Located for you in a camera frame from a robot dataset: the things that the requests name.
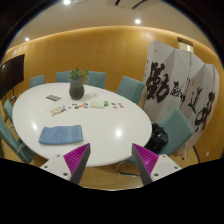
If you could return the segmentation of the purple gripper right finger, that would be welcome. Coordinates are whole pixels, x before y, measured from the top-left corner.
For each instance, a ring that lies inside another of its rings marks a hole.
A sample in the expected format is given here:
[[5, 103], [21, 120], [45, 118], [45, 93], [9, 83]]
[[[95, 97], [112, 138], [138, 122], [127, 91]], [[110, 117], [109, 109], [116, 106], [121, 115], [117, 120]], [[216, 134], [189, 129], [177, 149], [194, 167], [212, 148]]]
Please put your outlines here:
[[157, 155], [135, 143], [132, 144], [132, 156], [144, 185], [181, 170], [181, 167], [166, 154]]

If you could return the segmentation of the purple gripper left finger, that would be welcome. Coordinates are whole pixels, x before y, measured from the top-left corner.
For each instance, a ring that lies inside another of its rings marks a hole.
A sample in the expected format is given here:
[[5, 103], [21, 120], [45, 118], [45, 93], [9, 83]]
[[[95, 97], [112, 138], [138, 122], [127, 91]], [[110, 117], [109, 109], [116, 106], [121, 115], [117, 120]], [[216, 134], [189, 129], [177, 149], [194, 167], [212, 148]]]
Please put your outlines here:
[[87, 143], [65, 155], [55, 155], [41, 168], [74, 184], [79, 184], [90, 153], [90, 144]]

